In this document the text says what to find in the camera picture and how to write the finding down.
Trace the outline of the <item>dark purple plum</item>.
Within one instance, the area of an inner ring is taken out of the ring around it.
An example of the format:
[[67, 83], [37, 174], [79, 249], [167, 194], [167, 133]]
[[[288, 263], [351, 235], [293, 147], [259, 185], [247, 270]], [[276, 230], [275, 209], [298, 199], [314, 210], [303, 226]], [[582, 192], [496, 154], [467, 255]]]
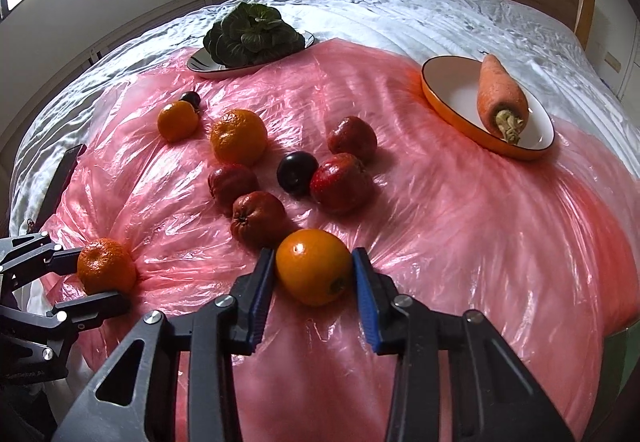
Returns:
[[294, 196], [309, 193], [311, 179], [319, 167], [317, 158], [305, 151], [288, 153], [277, 168], [277, 181], [281, 189]]

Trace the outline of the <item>small smooth orange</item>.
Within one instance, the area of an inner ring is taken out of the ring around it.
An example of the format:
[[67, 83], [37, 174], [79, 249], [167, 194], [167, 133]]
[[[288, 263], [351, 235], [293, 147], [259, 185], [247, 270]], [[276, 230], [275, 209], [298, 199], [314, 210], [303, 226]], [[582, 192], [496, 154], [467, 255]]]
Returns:
[[157, 116], [156, 126], [160, 136], [168, 143], [189, 138], [198, 129], [200, 117], [188, 101], [178, 100], [167, 104]]

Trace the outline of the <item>small dark plum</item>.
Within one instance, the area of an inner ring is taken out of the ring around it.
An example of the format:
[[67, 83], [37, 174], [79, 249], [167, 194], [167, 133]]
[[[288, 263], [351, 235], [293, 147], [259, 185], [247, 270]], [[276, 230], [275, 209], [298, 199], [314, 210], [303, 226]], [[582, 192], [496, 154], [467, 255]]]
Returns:
[[189, 103], [196, 112], [200, 110], [201, 97], [195, 90], [186, 91], [180, 100]]

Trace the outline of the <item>white bed sheet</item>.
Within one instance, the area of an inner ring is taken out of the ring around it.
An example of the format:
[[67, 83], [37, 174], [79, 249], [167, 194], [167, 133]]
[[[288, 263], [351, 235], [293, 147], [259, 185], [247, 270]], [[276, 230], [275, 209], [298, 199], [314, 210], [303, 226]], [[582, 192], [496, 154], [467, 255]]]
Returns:
[[[254, 0], [278, 8], [318, 40], [341, 38], [423, 62], [491, 52], [547, 112], [599, 139], [631, 173], [639, 130], [590, 65], [570, 29], [512, 0]], [[37, 217], [65, 151], [87, 141], [92, 120], [114, 103], [112, 88], [201, 46], [232, 2], [200, 8], [126, 40], [56, 95], [21, 136], [1, 228], [20, 233]]]

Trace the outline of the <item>mandarin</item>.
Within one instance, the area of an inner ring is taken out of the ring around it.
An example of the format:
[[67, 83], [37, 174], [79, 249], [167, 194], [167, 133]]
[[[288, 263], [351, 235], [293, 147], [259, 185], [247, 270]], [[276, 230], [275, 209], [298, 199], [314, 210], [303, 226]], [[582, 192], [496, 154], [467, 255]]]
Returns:
[[138, 278], [134, 260], [127, 248], [106, 237], [92, 241], [81, 249], [76, 273], [88, 295], [103, 292], [128, 294]]

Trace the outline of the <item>smooth orange fruit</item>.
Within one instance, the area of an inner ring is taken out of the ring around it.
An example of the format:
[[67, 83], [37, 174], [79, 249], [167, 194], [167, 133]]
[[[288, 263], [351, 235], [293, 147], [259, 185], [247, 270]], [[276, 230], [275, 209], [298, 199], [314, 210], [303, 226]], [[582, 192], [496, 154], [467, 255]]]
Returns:
[[332, 303], [352, 280], [352, 254], [335, 235], [300, 229], [276, 252], [279, 280], [296, 300], [311, 307]]

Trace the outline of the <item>carrot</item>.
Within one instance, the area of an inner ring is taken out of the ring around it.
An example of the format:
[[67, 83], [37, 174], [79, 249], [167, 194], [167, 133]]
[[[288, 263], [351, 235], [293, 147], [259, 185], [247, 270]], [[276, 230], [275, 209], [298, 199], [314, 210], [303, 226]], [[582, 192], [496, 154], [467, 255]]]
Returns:
[[529, 117], [526, 95], [493, 54], [480, 63], [476, 110], [491, 135], [509, 144], [520, 142]]

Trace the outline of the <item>large red apple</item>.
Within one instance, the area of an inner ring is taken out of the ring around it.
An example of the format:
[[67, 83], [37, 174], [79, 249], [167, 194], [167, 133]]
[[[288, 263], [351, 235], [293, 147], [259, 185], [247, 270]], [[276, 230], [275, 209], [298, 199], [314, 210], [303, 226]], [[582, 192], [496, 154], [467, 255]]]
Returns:
[[314, 172], [310, 194], [326, 213], [346, 215], [372, 199], [374, 182], [360, 159], [340, 153], [331, 156]]

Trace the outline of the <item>orange rimmed white plate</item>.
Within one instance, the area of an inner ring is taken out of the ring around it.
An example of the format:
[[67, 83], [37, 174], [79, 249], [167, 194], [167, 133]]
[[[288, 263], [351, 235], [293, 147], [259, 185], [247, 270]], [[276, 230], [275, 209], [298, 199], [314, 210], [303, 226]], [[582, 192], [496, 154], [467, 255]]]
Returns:
[[484, 127], [476, 108], [480, 61], [458, 56], [431, 58], [423, 63], [421, 76], [424, 97], [435, 112], [486, 150], [521, 161], [533, 161], [551, 151], [555, 139], [551, 118], [525, 87], [529, 117], [518, 144], [506, 143]]

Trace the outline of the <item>black phone on bed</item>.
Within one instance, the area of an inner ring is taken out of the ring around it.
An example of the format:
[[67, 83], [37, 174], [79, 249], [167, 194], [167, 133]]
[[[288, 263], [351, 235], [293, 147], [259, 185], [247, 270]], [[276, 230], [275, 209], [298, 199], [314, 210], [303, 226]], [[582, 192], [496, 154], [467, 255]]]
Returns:
[[85, 150], [87, 150], [87, 146], [84, 143], [80, 143], [65, 151], [44, 195], [36, 220], [29, 224], [28, 231], [30, 233], [39, 232], [46, 221], [58, 209], [62, 195], [70, 184], [78, 159], [85, 153]]

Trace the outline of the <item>dark green leafy vegetable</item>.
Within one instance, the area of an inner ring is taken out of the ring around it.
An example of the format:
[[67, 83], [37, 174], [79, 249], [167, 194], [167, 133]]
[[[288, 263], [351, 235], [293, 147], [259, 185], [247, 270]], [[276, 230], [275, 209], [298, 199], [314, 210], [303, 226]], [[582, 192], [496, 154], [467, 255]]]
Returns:
[[240, 2], [209, 28], [203, 46], [216, 63], [239, 69], [296, 54], [305, 48], [306, 38], [276, 8]]

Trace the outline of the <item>large bumpy orange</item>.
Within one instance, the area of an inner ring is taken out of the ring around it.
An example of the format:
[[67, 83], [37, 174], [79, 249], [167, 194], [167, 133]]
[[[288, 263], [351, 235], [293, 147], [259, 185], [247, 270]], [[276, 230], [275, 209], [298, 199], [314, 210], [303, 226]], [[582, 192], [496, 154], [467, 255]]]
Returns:
[[215, 119], [209, 141], [219, 162], [250, 167], [265, 153], [268, 132], [256, 113], [232, 109]]

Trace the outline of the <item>pink plastic sheet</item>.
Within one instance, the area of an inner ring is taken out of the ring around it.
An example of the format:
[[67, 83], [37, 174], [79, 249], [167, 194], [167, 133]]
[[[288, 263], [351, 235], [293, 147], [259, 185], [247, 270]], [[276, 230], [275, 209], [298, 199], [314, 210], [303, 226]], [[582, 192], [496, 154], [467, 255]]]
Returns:
[[140, 275], [134, 314], [194, 311], [254, 266], [207, 189], [207, 132], [219, 115], [262, 117], [269, 147], [256, 173], [277, 192], [283, 154], [326, 158], [326, 132], [355, 114], [378, 136], [373, 201], [335, 217], [286, 197], [288, 217], [367, 248], [376, 269], [435, 310], [483, 311], [574, 435], [585, 432], [604, 338], [639, 312], [639, 184], [602, 143], [559, 121], [541, 161], [495, 155], [426, 103], [416, 62], [340, 39], [199, 84], [202, 130], [168, 144], [157, 114], [191, 87], [169, 65], [108, 91], [114, 108], [46, 223], [67, 247], [109, 237], [130, 250]]

